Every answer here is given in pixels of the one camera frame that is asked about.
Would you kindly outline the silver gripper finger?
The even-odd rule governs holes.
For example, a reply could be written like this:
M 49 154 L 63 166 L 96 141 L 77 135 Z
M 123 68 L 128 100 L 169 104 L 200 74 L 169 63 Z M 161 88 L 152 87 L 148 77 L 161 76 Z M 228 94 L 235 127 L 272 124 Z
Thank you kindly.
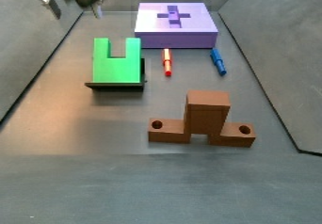
M 91 8 L 92 8 L 92 12 L 95 14 L 95 17 L 97 19 L 101 18 L 101 5 L 103 5 L 103 0 L 97 0 L 92 5 L 91 5 Z
M 60 19 L 61 11 L 55 0 L 40 0 L 47 9 L 52 12 L 56 19 Z

